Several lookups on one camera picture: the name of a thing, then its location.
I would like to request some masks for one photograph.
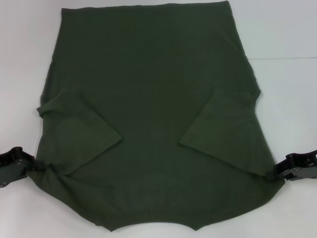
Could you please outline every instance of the t-shirt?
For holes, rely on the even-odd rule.
[[[61,10],[30,177],[110,231],[267,203],[274,160],[229,2]]]

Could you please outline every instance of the green fabric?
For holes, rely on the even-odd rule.
[[[229,2],[62,9],[29,175],[113,231],[195,230],[258,208],[284,181]]]

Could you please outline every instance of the white table surface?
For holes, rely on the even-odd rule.
[[[64,8],[163,4],[167,0],[0,0],[0,153],[35,155],[36,108]],[[317,149],[317,1],[231,0],[243,47],[262,94],[257,116],[277,162]],[[193,231],[147,223],[114,232],[97,227],[41,191],[31,179],[0,189],[0,238],[314,237],[317,180],[287,182],[266,205]]]

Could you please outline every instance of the dark green t-shirt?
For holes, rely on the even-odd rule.
[[[195,230],[268,202],[274,161],[229,2],[62,9],[30,177],[113,231]]]

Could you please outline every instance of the white background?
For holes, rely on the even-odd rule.
[[[42,130],[36,108],[64,8],[194,0],[0,0],[0,153],[35,155]],[[243,47],[262,94],[257,115],[277,162],[317,149],[317,1],[231,0]],[[287,182],[266,205],[193,231],[147,223],[109,232],[23,179],[0,188],[1,238],[314,237],[317,180]]]

